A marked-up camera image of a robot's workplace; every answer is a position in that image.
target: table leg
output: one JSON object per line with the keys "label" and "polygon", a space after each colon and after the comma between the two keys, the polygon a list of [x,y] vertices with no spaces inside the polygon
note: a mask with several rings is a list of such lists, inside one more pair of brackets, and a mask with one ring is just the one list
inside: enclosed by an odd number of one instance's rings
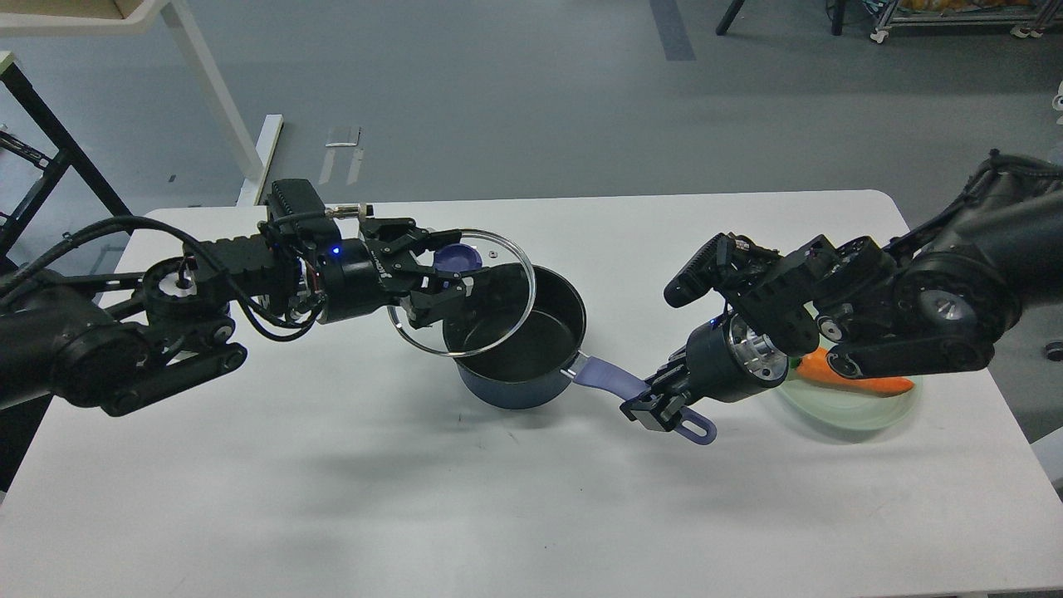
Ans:
{"label": "table leg", "polygon": [[900,0],[890,0],[879,10],[878,16],[875,18],[875,32],[871,34],[872,40],[876,44],[881,44],[889,37],[890,23],[893,22],[893,13],[897,10],[899,2]]}
{"label": "table leg", "polygon": [[51,401],[52,396],[47,395],[0,411],[0,494],[11,490]]}
{"label": "table leg", "polygon": [[10,217],[4,220],[3,225],[0,226],[0,255],[6,255],[15,246],[15,242],[22,235],[22,230],[30,224],[33,217],[37,215],[37,211],[45,204],[45,200],[52,193],[55,186],[60,184],[60,178],[70,168],[70,152],[61,149],[55,154],[55,157],[48,163],[48,166],[45,167],[40,177],[27,191],[22,201],[12,210]]}
{"label": "table leg", "polygon": [[258,199],[263,194],[266,186],[266,176],[269,174],[269,165],[273,161],[273,151],[276,149],[276,139],[281,136],[281,126],[284,124],[284,117],[280,114],[267,114],[263,121],[263,129],[258,133],[258,142],[255,151],[263,161],[263,172],[260,175],[243,180],[240,187],[240,197],[236,200],[237,206],[257,205]]}
{"label": "table leg", "polygon": [[236,156],[240,171],[252,180],[263,176],[265,170],[263,160],[254,143],[251,142],[248,127],[243,124],[239,110],[236,109],[236,103],[229,93],[229,87],[225,86],[203,33],[196,24],[196,19],[192,18],[185,0],[172,0],[163,6],[162,14],[185,62],[202,87],[210,113],[221,125],[222,134]]}
{"label": "table leg", "polygon": [[1056,18],[1056,13],[1060,10],[1060,4],[1063,4],[1063,1],[1049,0],[1037,13],[1037,18],[1033,21],[1033,30],[1040,32],[1051,24],[1052,19]]}
{"label": "table leg", "polygon": [[727,35],[727,30],[730,29],[730,23],[735,21],[738,12],[742,10],[742,4],[745,4],[745,0],[731,0],[730,5],[727,6],[727,12],[724,13],[724,18],[716,25],[716,35]]}
{"label": "table leg", "polygon": [[841,35],[842,24],[845,22],[846,0],[834,0],[834,12],[830,15],[830,34]]}

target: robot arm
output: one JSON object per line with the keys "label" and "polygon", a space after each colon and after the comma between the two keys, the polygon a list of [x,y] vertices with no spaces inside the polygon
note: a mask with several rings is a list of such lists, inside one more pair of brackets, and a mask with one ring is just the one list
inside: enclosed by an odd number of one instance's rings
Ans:
{"label": "robot arm", "polygon": [[[1063,169],[992,152],[939,216],[878,246],[820,235],[788,255],[719,234],[664,289],[673,308],[709,290],[724,313],[646,379],[622,411],[672,430],[678,410],[733,403],[786,379],[823,336],[846,378],[984,369],[1024,309],[1063,297]],[[806,306],[814,307],[813,318]]]}
{"label": "robot arm", "polygon": [[[420,328],[460,312],[461,289],[470,285],[449,284],[455,277],[472,277],[480,290],[490,286],[489,268],[458,273],[418,262],[425,251],[458,242],[460,230],[372,218],[369,206],[325,209],[304,180],[275,182],[268,215],[259,234],[208,242],[148,218],[112,218],[0,277],[0,409],[53,393],[121,416],[229,374],[247,358],[229,342],[231,304],[259,334],[283,342],[316,322],[384,306],[404,308]],[[360,220],[360,238],[340,236],[333,220],[345,217]],[[129,274],[63,276],[45,269],[91,238],[144,227],[181,238],[183,255]],[[133,290],[129,301],[92,304],[95,293],[119,289]],[[147,325],[122,322],[139,313]]]}

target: black cable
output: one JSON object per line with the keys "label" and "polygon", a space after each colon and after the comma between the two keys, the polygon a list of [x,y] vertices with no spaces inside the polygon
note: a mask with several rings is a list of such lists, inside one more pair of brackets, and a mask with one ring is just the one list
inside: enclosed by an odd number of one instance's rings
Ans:
{"label": "black cable", "polygon": [[930,238],[938,234],[943,222],[948,221],[969,201],[981,199],[989,185],[999,173],[1012,173],[1032,178],[1042,178],[1043,182],[1047,180],[1056,181],[1049,184],[1057,184],[1063,180],[1063,167],[1057,166],[1051,161],[1026,155],[1002,154],[996,149],[991,150],[990,158],[978,165],[978,169],[971,175],[960,195],[952,203],[933,218],[923,222],[907,234],[894,238],[882,250],[893,255],[894,258],[907,257],[908,255],[902,255],[902,253],[914,252],[919,246],[926,244]]}
{"label": "black cable", "polygon": [[263,327],[261,323],[259,323],[258,320],[255,319],[254,315],[249,312],[247,306],[244,306],[243,304],[238,304],[238,305],[240,306],[240,310],[243,311],[243,315],[248,318],[248,322],[251,323],[251,327],[254,328],[258,335],[261,335],[266,339],[269,339],[270,341],[275,341],[277,343],[289,343],[309,332],[310,328],[314,326],[314,323],[317,322],[318,317],[321,315],[321,312],[324,311],[325,308],[325,302],[321,302],[316,308],[314,308],[314,310],[310,311],[309,317],[304,321],[304,325],[301,326],[301,328],[298,331],[291,335],[275,335],[273,332],[266,330],[266,328]]}
{"label": "black cable", "polygon": [[32,262],[23,266],[18,271],[16,271],[7,281],[0,284],[0,298],[3,298],[7,294],[10,294],[23,281],[26,281],[36,273],[47,268],[49,264],[54,262],[60,257],[66,255],[67,253],[73,251],[74,249],[81,246],[82,244],[90,240],[95,240],[102,236],[106,236],[108,234],[117,232],[131,232],[134,229],[142,229],[142,228],[165,232],[173,237],[176,237],[179,240],[188,244],[198,254],[200,254],[200,256],[203,258],[204,261],[206,261],[212,268],[214,268],[215,270],[217,270],[219,273],[222,274],[222,276],[225,279],[225,284],[230,286],[230,288],[232,288],[233,292],[236,294],[235,302],[240,306],[244,314],[248,314],[249,320],[251,321],[252,326],[255,328],[255,330],[259,331],[260,334],[266,332],[264,337],[267,337],[268,339],[271,340],[288,339],[286,337],[279,337],[266,331],[266,329],[261,327],[260,323],[258,323],[253,317],[251,317],[249,312],[254,312],[263,320],[265,320],[266,322],[268,322],[273,326],[276,326],[277,328],[299,330],[300,337],[302,335],[305,335],[306,330],[308,330],[309,327],[313,326],[314,322],[313,320],[308,321],[309,324],[307,324],[307,321],[304,321],[303,323],[289,323],[281,319],[277,319],[273,314],[269,313],[258,303],[254,302],[253,298],[251,298],[251,296],[239,286],[239,284],[237,284],[236,279],[233,277],[229,269],[225,268],[224,264],[214,255],[214,253],[210,252],[203,243],[201,243],[199,239],[195,238],[193,236],[189,235],[188,233],[175,226],[171,226],[170,224],[167,224],[165,222],[161,222],[152,218],[146,218],[144,216],[114,216],[112,218],[106,218],[104,220],[94,222],[85,226],[84,228],[81,228],[80,230],[67,236],[62,241],[52,245],[40,257],[37,257]]}
{"label": "black cable", "polygon": [[324,218],[326,215],[324,211],[300,211],[298,213],[289,213],[287,216],[281,216],[280,218],[274,218],[267,221],[266,223],[271,226],[280,226],[281,224],[287,224],[288,222],[298,222],[299,220],[309,220],[310,218]]}
{"label": "black cable", "polygon": [[[320,216],[320,213],[316,211],[304,211],[303,213],[314,213]],[[261,220],[258,222],[257,227],[258,227],[258,234],[263,235],[263,237],[266,239],[266,242],[271,246],[277,246],[283,244],[284,247],[289,252],[291,252],[294,256],[300,257],[303,260],[309,261],[311,263],[314,262],[314,257],[307,255],[304,251],[301,250],[301,247],[298,244],[292,245],[285,243],[283,233],[281,232],[280,227],[273,225],[273,222]]]}

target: green plate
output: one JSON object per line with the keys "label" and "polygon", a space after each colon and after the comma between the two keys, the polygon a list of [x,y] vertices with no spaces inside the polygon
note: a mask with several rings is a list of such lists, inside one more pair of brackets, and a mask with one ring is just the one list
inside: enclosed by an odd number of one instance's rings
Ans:
{"label": "green plate", "polygon": [[787,381],[776,391],[813,420],[843,430],[872,432],[893,426],[912,411],[923,385],[917,378],[911,380],[915,382],[911,391],[894,397],[879,397],[813,385],[790,372]]}

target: pot handle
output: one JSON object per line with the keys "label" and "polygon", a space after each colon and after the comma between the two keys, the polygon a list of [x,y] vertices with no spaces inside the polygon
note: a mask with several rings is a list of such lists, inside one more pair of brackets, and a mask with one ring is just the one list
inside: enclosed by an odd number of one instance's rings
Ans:
{"label": "pot handle", "polygon": [[[580,387],[600,389],[625,401],[638,397],[649,389],[642,379],[626,370],[593,356],[587,356],[583,352],[576,354],[572,364],[561,372]],[[679,413],[682,420],[675,427],[679,435],[703,446],[716,440],[716,427],[709,418],[689,407],[680,409]]]}

